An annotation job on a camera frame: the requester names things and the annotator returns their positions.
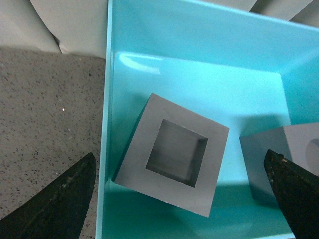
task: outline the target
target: container floor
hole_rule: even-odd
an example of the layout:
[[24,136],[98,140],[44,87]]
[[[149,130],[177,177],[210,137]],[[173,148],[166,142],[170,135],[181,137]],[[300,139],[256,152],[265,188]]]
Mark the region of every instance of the container floor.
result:
[[109,182],[104,223],[110,238],[292,237],[279,209],[252,200],[239,142],[240,136],[290,125],[278,73],[118,52],[113,75],[110,176],[151,93],[230,132],[210,218]]

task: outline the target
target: gray speckled surface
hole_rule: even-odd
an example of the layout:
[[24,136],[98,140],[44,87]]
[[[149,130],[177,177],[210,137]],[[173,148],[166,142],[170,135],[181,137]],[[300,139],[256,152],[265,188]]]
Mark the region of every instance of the gray speckled surface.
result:
[[[0,219],[88,152],[99,165],[105,61],[0,48]],[[97,185],[80,238],[95,237]]]

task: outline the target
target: hollow square block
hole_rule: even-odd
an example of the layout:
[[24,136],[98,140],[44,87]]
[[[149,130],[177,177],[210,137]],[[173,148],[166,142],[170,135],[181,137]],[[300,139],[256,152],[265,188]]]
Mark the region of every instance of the hollow square block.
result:
[[209,217],[228,132],[151,94],[113,180]]
[[319,176],[319,123],[276,128],[241,137],[240,143],[251,192],[257,201],[277,204],[264,169],[268,149]]

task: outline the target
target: container wall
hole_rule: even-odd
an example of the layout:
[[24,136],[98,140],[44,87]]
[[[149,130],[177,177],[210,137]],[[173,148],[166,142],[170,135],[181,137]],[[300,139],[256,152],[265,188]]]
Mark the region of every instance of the container wall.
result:
[[192,0],[114,0],[114,50],[278,72],[319,31]]
[[291,124],[319,122],[319,48],[306,54],[282,74]]

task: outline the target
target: block with square hole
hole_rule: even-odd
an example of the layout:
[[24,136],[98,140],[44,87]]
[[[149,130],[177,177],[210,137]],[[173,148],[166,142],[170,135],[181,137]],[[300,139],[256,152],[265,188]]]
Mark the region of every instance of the block with square hole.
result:
[[228,132],[151,94],[113,181],[209,217]]
[[319,123],[290,125],[240,138],[253,198],[276,205],[264,159],[268,149],[319,176]]

